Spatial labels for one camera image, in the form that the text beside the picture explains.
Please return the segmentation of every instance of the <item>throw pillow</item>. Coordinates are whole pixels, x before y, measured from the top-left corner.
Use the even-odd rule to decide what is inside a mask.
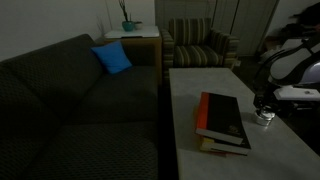
[[[91,50],[98,56],[110,74],[118,73],[132,66],[124,53],[120,40],[101,47],[93,47]]]

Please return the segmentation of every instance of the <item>armchair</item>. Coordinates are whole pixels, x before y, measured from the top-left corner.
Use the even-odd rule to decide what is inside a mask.
[[[164,85],[169,85],[169,68],[232,69],[237,60],[239,39],[212,29],[210,18],[171,19],[160,33]]]

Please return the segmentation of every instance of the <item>dark gray sofa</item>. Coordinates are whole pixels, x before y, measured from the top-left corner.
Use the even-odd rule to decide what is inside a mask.
[[[110,75],[93,46],[0,63],[0,179],[158,179],[154,49],[125,46],[133,67]]]

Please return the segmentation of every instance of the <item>book stack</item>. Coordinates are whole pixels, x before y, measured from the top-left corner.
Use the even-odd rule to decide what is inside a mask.
[[[202,92],[195,118],[200,150],[240,155],[250,152],[236,97]]]

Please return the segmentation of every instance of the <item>white coffee table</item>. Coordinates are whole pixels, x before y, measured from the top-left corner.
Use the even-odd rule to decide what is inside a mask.
[[[175,68],[170,69],[169,74],[180,179],[320,179],[319,156],[281,119],[274,118],[267,127],[253,121],[254,94],[231,70]],[[248,156],[221,157],[199,150],[193,109],[199,103],[202,91],[237,97],[252,147]]]

